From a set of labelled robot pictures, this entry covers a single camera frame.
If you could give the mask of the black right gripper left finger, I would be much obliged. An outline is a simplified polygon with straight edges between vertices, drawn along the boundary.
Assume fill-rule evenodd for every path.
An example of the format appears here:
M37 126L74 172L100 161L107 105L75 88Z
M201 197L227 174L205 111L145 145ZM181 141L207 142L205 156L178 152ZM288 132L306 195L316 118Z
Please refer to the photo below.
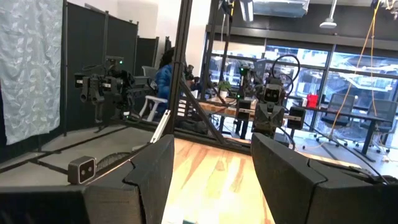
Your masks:
M3 187L1 223L161 223L174 152L167 134L82 185Z

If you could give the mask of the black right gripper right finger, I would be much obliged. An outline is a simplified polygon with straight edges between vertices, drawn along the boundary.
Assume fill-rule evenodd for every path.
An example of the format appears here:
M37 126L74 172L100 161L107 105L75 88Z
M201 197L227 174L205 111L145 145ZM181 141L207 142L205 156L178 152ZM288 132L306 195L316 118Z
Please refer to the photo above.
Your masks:
M254 133L251 155L276 223L397 224L397 179L306 157Z

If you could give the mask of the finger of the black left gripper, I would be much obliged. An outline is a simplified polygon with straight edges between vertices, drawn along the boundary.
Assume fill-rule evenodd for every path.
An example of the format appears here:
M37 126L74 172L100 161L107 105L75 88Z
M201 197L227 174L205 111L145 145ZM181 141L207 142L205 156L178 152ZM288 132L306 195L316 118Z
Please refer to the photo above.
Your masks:
M269 123L270 123L270 137L275 136L277 128L282 126L284 120L285 108L275 103L269 103Z
M267 137L271 136L271 125L266 104L258 103L256 105L252 131Z

